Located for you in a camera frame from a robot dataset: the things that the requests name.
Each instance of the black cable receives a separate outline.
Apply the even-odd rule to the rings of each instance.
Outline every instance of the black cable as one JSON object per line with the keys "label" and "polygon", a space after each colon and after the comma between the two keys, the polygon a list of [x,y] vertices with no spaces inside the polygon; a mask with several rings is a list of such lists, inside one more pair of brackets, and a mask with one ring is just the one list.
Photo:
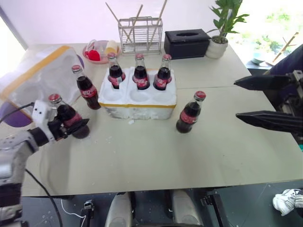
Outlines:
{"label": "black cable", "polygon": [[22,110],[22,109],[24,109],[24,108],[26,108],[26,107],[34,106],[34,105],[35,105],[35,103],[29,103],[29,104],[23,105],[23,106],[17,108],[16,110],[14,110],[14,111],[12,111],[12,112],[10,112],[10,113],[4,115],[4,116],[1,118],[1,120],[0,120],[0,124],[2,123],[2,121],[5,120],[5,118],[7,118],[8,116],[10,116],[11,114],[13,114],[13,113],[15,113],[15,112],[17,112],[17,111],[19,111],[19,110]]}
{"label": "black cable", "polygon": [[37,182],[38,185],[40,185],[40,187],[45,191],[45,193],[47,194],[47,197],[51,200],[52,204],[53,204],[53,207],[56,211],[56,214],[58,216],[58,219],[59,219],[59,224],[60,224],[60,227],[63,227],[63,223],[62,223],[62,218],[61,218],[61,215],[60,215],[60,212],[58,210],[58,207],[55,203],[55,201],[53,200],[52,196],[50,195],[50,193],[48,192],[48,190],[43,186],[43,184],[41,184],[37,178],[35,178],[35,176],[28,170],[28,169],[25,169],[25,171],[34,179],[34,181]]}

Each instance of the potted plant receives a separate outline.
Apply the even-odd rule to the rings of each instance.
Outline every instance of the potted plant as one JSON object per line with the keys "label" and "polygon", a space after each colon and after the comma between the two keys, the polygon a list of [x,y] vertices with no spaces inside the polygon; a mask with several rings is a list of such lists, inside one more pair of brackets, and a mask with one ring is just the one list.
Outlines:
{"label": "potted plant", "polygon": [[215,3],[218,7],[210,9],[219,17],[219,20],[214,19],[216,28],[207,33],[219,31],[220,34],[211,38],[205,55],[209,58],[218,59],[223,56],[228,46],[227,33],[238,33],[233,30],[234,25],[237,22],[246,23],[245,17],[249,16],[249,14],[237,16],[242,0],[217,0]]}

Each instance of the white flower pot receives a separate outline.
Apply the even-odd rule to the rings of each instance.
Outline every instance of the white flower pot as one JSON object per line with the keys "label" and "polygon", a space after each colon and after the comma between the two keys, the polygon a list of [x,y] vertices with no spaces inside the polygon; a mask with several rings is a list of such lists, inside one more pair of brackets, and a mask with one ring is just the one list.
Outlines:
{"label": "white flower pot", "polygon": [[218,44],[211,39],[205,55],[213,59],[221,58],[226,51],[227,46],[228,43]]}

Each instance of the black tissue box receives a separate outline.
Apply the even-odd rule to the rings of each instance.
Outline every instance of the black tissue box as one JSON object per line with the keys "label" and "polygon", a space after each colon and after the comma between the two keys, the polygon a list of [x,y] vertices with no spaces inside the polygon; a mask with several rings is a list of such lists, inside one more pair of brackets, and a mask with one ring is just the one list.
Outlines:
{"label": "black tissue box", "polygon": [[204,57],[209,39],[202,29],[165,32],[164,49],[172,59]]}

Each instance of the cable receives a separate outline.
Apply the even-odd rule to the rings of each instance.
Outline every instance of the cable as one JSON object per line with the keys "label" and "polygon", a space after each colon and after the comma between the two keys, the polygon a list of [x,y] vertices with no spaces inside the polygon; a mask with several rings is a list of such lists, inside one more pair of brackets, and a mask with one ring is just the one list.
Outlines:
{"label": "cable", "polygon": [[61,206],[62,206],[62,209],[63,209],[63,211],[64,211],[65,213],[67,213],[67,214],[69,214],[69,215],[75,215],[75,216],[77,216],[77,217],[79,217],[79,218],[83,218],[83,221],[82,221],[81,227],[83,226],[83,223],[84,223],[84,221],[85,221],[86,215],[85,215],[85,216],[80,216],[79,214],[75,214],[75,213],[69,213],[69,212],[67,212],[67,211],[64,209],[64,206],[63,206],[63,201],[62,201],[62,200],[61,200]]}
{"label": "cable", "polygon": [[59,224],[60,224],[60,227],[63,227],[63,223],[62,223],[62,219],[61,219],[61,215],[60,215],[60,212],[58,210],[58,207],[55,203],[55,201],[53,200],[52,196],[50,195],[50,193],[48,192],[48,190],[43,186],[43,184],[41,184],[37,178],[35,178],[35,176],[28,170],[28,169],[25,169],[25,171],[34,179],[34,181],[37,182],[38,185],[40,185],[40,187],[45,191],[45,193],[47,194],[47,197],[51,200],[52,204],[53,204],[53,207],[56,211],[56,214],[58,216],[58,219],[59,219]]}
{"label": "cable", "polygon": [[10,112],[10,113],[4,115],[4,116],[1,118],[1,120],[0,120],[0,124],[2,123],[2,121],[4,121],[4,120],[5,120],[8,116],[10,116],[11,114],[13,114],[13,113],[15,113],[15,112],[18,112],[19,110],[22,110],[22,109],[24,109],[24,108],[26,108],[26,107],[34,106],[34,105],[35,105],[35,103],[29,103],[29,104],[23,105],[23,106],[17,108],[16,110],[13,110],[12,112]]}

